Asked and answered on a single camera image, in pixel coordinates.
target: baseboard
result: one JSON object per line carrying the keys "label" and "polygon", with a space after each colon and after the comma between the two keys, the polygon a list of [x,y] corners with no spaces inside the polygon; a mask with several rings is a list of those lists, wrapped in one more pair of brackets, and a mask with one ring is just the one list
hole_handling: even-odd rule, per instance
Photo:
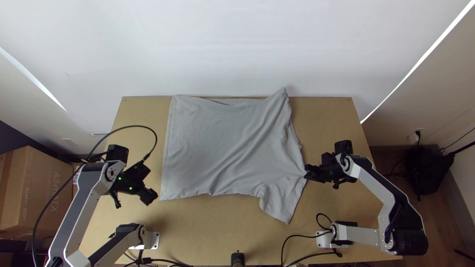
{"label": "baseboard", "polygon": [[460,192],[460,189],[455,182],[452,173],[449,171],[445,176],[440,188],[444,191],[447,197],[447,202],[454,214],[457,227],[462,235],[462,240],[467,249],[472,252],[475,251],[475,223],[470,215],[469,209]]}

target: light strip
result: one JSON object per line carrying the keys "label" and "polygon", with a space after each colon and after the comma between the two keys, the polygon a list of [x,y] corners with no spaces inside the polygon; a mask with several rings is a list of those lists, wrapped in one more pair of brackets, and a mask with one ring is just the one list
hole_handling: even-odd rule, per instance
{"label": "light strip", "polygon": [[45,93],[51,100],[53,100],[58,106],[60,106],[64,111],[68,112],[61,103],[59,103],[58,99],[54,97],[54,95],[40,82],[38,79],[36,79],[33,74],[31,74],[30,71],[28,71],[25,66],[23,66],[18,60],[16,60],[13,56],[11,56],[7,51],[3,50],[3,48],[0,47],[0,54],[4,56],[4,58],[10,62],[17,70],[19,70],[23,75],[25,75],[28,80],[30,80],[32,83],[34,83],[43,93]]}
{"label": "light strip", "polygon": [[475,0],[471,0],[465,7],[462,9],[462,12],[450,23],[449,27],[445,29],[445,31],[435,40],[434,44],[422,55],[422,57],[417,61],[417,63],[412,67],[408,74],[402,79],[402,81],[394,88],[383,101],[372,111],[370,112],[366,118],[362,119],[360,123],[362,124],[367,120],[400,86],[401,84],[406,81],[406,79],[419,67],[419,65],[434,51],[434,49],[442,42],[442,40],[452,31],[452,29],[462,20],[462,18],[470,11],[470,9],[474,6]]}

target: white wall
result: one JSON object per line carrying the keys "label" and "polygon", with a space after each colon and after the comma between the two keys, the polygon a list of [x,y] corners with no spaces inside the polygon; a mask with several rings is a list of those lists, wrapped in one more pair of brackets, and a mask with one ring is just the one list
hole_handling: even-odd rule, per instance
{"label": "white wall", "polygon": [[[370,145],[404,145],[416,128],[422,144],[445,147],[475,127],[475,10],[472,8],[401,87],[363,123]],[[475,140],[475,133],[447,149]],[[475,147],[451,172],[475,221]]]}
{"label": "white wall", "polygon": [[[475,114],[472,114],[472,124],[475,124]],[[463,131],[454,132],[453,136],[441,143],[442,146],[447,146],[453,141],[457,140],[464,133],[468,132],[473,126],[464,129]],[[475,133],[468,134],[465,138],[454,144],[447,149],[447,152],[456,150],[475,140]],[[462,193],[462,196],[467,204],[467,207],[472,215],[472,219],[475,222],[475,173],[474,173],[474,160],[475,160],[475,146],[468,148],[457,155],[455,155],[454,164],[450,168],[452,175]]]}
{"label": "white wall", "polygon": [[[58,152],[87,154],[98,141],[1,55],[0,120]],[[70,146],[62,138],[81,146]]]}
{"label": "white wall", "polygon": [[[467,3],[9,1],[0,46],[89,134],[110,130],[124,95],[269,95],[288,86],[292,95],[352,96],[363,118]],[[58,137],[69,134],[49,136]]]}

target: metal bracket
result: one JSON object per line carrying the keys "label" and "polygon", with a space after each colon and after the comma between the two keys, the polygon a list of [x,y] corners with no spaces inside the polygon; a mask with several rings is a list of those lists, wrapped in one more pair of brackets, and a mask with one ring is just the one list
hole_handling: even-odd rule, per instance
{"label": "metal bracket", "polygon": [[129,247],[129,249],[157,249],[158,243],[160,241],[160,233],[159,232],[149,232],[145,230],[143,227],[140,230],[140,237],[142,242],[135,247]]}
{"label": "metal bracket", "polygon": [[[325,231],[316,232],[315,235],[319,235],[324,233]],[[334,230],[331,233],[324,234],[316,238],[317,240],[317,247],[319,248],[349,248],[349,245],[341,245],[338,246],[332,243],[333,237],[335,236]]]}

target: cardboard box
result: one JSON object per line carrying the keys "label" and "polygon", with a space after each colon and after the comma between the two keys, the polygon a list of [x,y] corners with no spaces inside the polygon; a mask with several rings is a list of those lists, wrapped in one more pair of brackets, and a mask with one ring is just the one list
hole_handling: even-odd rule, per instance
{"label": "cardboard box", "polygon": [[[0,155],[0,238],[30,240],[47,201],[67,181],[73,167],[30,146]],[[47,208],[37,239],[54,236],[71,204],[70,182]]]}

